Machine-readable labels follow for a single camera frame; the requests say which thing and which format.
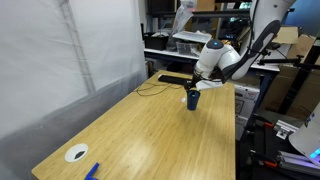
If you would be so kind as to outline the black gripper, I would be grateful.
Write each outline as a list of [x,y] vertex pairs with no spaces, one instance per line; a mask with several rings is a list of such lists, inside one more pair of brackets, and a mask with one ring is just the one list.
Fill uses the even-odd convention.
[[196,83],[201,81],[201,80],[202,80],[201,76],[193,75],[191,81],[189,82],[189,84],[188,83],[184,84],[183,87],[184,87],[185,90],[187,90],[187,92],[190,91],[190,90],[195,90],[194,87],[196,87]]

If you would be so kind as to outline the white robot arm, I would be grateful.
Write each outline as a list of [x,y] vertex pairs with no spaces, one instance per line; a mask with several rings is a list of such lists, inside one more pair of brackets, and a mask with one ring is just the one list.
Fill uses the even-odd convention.
[[296,0],[252,0],[250,31],[240,52],[220,40],[211,39],[202,48],[186,91],[221,87],[227,80],[239,80],[278,34],[282,20]]

